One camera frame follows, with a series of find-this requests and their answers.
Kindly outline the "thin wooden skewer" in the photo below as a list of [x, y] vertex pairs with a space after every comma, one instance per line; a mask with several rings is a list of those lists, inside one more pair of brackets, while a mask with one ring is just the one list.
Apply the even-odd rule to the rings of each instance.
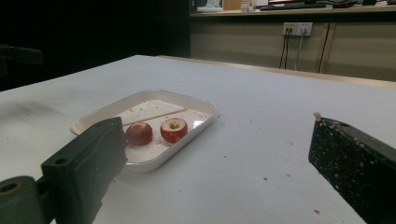
[[182, 113], [182, 112], [185, 112], [185, 111], [188, 111], [188, 110], [189, 110], [188, 108], [183, 108], [183, 109], [179, 109], [179, 110], [172, 111], [172, 112], [162, 113], [160, 115], [152, 116], [152, 117], [149, 117], [149, 118], [140, 119], [140, 120], [134, 120], [134, 121], [131, 121], [131, 122], [128, 122], [128, 123], [123, 123], [122, 126], [129, 126], [129, 125], [131, 125], [133, 123], [136, 123], [136, 122], [144, 122], [144, 121], [147, 121], [147, 120], [158, 119], [158, 118], [162, 118], [162, 117], [166, 117], [166, 116]]

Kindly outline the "white rectangular tray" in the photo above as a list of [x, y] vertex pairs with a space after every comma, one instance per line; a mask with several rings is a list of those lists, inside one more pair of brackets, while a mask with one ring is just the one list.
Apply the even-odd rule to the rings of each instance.
[[[148, 173], [163, 165], [211, 123], [216, 112], [212, 103], [170, 91], [140, 91], [75, 121], [71, 132], [80, 135], [104, 119], [119, 117], [123, 124], [183, 108], [189, 110], [144, 121], [152, 128], [153, 140], [147, 145], [125, 148], [127, 162], [124, 171], [130, 174]], [[162, 138], [160, 127], [165, 120], [174, 118], [187, 122], [188, 133], [180, 141], [168, 143]]]

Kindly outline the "black keyboard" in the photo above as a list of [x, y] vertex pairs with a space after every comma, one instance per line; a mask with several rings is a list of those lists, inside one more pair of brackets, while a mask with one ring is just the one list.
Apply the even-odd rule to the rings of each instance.
[[260, 11], [271, 10], [292, 10], [292, 9], [306, 9], [306, 8], [324, 8], [326, 4], [284, 4], [283, 6], [267, 5], [260, 7]]

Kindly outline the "dark chair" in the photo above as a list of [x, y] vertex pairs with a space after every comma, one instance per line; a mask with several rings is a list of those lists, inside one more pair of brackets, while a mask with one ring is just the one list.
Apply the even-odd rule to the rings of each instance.
[[5, 77], [7, 75], [7, 61], [43, 64], [44, 57], [40, 49], [0, 45], [0, 77]]

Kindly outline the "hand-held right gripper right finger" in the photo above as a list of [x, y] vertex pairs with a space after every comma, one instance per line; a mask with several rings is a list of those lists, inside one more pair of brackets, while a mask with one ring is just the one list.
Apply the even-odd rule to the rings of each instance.
[[319, 118], [308, 160], [367, 224], [396, 224], [396, 148]]

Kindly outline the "white wall power outlet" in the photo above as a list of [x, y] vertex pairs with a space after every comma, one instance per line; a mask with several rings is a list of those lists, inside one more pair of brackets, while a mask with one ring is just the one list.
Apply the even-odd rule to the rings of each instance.
[[312, 27], [312, 22], [284, 22], [282, 34], [291, 36], [310, 36]]

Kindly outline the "brown cardboard box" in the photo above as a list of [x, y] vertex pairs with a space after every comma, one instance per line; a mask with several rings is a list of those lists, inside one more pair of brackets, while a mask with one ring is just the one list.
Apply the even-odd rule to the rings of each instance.
[[241, 0], [223, 0], [224, 10], [239, 10], [241, 8]]

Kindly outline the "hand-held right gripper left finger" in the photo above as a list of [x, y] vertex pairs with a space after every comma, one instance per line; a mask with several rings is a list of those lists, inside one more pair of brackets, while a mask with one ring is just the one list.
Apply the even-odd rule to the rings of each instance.
[[105, 119], [41, 164], [57, 224], [92, 224], [107, 189], [127, 162], [121, 118]]

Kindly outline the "beige wooden counter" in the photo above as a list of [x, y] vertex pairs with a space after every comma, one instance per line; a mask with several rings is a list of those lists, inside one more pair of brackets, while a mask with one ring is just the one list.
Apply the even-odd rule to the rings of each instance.
[[348, 8], [304, 8], [290, 10], [268, 10], [242, 12], [239, 10], [226, 10], [222, 12], [206, 12], [192, 14], [193, 17], [236, 17], [236, 16], [296, 16], [324, 14], [325, 16], [357, 13], [396, 13], [396, 5], [353, 6]]

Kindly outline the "red apple half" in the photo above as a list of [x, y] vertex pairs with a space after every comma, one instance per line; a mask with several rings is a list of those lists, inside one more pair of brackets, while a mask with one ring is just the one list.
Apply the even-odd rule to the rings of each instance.
[[160, 133], [168, 143], [176, 143], [188, 133], [188, 124], [184, 119], [168, 119], [161, 124]]

